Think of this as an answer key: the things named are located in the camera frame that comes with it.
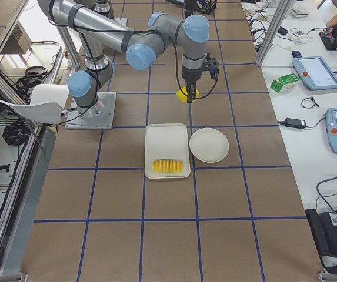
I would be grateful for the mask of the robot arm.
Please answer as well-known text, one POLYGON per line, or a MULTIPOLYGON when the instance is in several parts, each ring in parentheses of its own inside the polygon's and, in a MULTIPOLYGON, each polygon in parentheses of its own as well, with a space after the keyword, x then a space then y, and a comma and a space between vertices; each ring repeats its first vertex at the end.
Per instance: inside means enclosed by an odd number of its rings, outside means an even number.
POLYGON ((202 15, 178 19, 155 12, 149 19, 148 28, 139 31, 109 19, 94 6, 88 8, 75 1, 39 1, 38 4, 52 24, 67 26, 82 36, 87 70, 76 73, 68 82, 69 91, 82 114, 96 108, 97 91, 114 74, 101 50, 102 45, 124 54, 129 65, 138 71, 153 65, 170 44, 182 47, 185 87, 180 87, 178 92, 187 103, 203 98, 196 88, 203 72, 208 71, 217 78, 206 53, 209 21, 202 15))

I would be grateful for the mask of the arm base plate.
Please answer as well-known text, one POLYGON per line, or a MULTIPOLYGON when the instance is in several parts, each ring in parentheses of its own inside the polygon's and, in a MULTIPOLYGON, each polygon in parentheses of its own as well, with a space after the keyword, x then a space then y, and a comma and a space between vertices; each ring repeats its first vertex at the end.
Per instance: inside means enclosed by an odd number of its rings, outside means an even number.
POLYGON ((75 99, 72 98, 71 108, 67 115, 67 130, 97 130, 112 129, 116 105, 116 92, 98 92, 98 100, 93 107, 87 111, 77 107, 75 99))

